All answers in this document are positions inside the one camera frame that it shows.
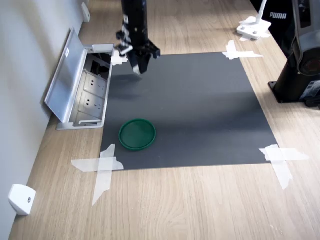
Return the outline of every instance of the green lid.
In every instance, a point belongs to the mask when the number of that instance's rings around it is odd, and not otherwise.
[[[137,118],[127,121],[119,131],[120,143],[129,150],[139,151],[149,147],[156,138],[156,128],[148,120]]]

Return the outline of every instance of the wooden desk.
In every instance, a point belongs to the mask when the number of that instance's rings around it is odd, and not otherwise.
[[[82,42],[116,43],[120,0],[91,0],[89,10]],[[102,129],[56,131],[53,118],[28,182],[37,191],[31,215],[16,219],[10,239],[319,239],[320,111],[276,102],[267,82],[285,56],[272,37],[240,42],[234,34],[255,14],[248,0],[148,0],[149,37],[164,55],[221,52],[235,40],[239,51],[264,56],[241,62],[274,135],[311,157],[288,163],[287,189],[271,164],[119,171],[91,207],[96,173],[70,160],[97,158]]]

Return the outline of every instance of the electrical socket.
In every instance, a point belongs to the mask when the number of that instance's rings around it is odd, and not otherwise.
[[[106,97],[106,88],[107,83],[105,80],[90,73],[86,74],[83,90],[104,99]]]
[[[88,92],[83,92],[79,104],[79,112],[102,119],[104,100]]]

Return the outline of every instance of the white tape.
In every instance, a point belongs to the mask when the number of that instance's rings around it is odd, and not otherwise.
[[[306,154],[297,151],[295,148],[279,148],[277,144],[259,150],[264,154],[265,160],[271,162],[283,190],[288,187],[289,181],[293,179],[286,161],[309,159]]]
[[[124,169],[122,163],[114,157],[115,147],[116,145],[111,144],[107,150],[100,153],[100,158],[71,160],[71,164],[84,173],[97,172],[92,206],[110,189],[112,171]]]
[[[84,173],[91,173],[98,171],[100,161],[112,163],[101,168],[100,171],[115,170],[113,165],[117,161],[116,157],[71,160],[71,164]]]
[[[115,65],[122,65],[122,63],[126,63],[126,62],[128,62],[128,58],[126,56],[124,57],[120,56],[119,51],[115,50],[113,56],[111,57],[111,64],[115,66]]]
[[[113,158],[115,155],[115,148],[116,145],[111,144],[107,150],[100,152],[100,158]],[[102,194],[110,189],[111,186],[111,179],[112,179],[112,170],[103,171],[104,167],[106,167],[105,162],[100,162],[98,165],[98,173],[96,175],[95,180],[95,187],[94,187],[94,193],[93,193],[93,199],[92,199],[92,206],[95,205],[95,203],[98,201],[98,199],[102,196]]]
[[[225,55],[229,60],[237,58],[262,58],[262,55],[256,54],[253,51],[237,51],[235,41],[230,40],[228,45],[225,46],[226,51],[222,54]]]
[[[246,37],[246,36],[242,36],[241,38],[240,38],[240,42],[246,42],[246,41],[249,41],[251,38],[249,38],[249,37]]]

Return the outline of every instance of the black machine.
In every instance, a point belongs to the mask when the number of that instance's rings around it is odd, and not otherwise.
[[[293,0],[295,38],[278,81],[269,82],[279,103],[305,102],[320,108],[319,0]]]
[[[127,55],[133,71],[143,74],[148,69],[151,56],[160,57],[157,48],[148,37],[147,0],[121,0],[122,30],[116,33],[120,45],[115,47],[120,56]]]
[[[121,56],[127,55],[133,71],[143,74],[160,49],[148,38],[147,0],[121,0],[122,30],[116,33]],[[295,39],[277,81],[269,82],[279,103],[305,102],[320,108],[320,10],[319,0],[292,0],[295,19]]]

